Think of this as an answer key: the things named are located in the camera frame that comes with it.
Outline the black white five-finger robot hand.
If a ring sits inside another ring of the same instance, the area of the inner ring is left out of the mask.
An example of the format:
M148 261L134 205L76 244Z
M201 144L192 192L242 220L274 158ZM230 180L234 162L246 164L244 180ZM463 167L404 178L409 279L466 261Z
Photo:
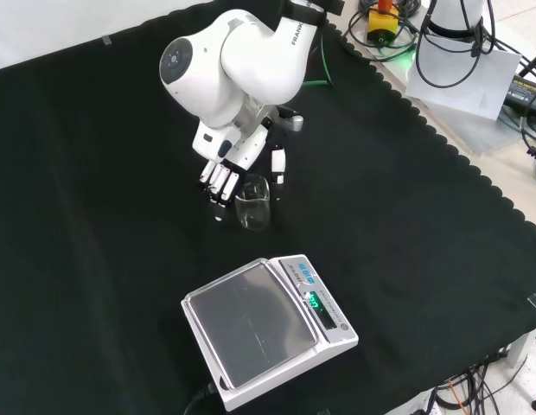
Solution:
M270 162L268 181L271 189L283 190L289 138L289 133L269 118L248 136L235 127L215 130L199 123L192 147L207 161L200 173L199 184L207 195L216 221L227 219L235 199L246 190L246 176L264 156Z

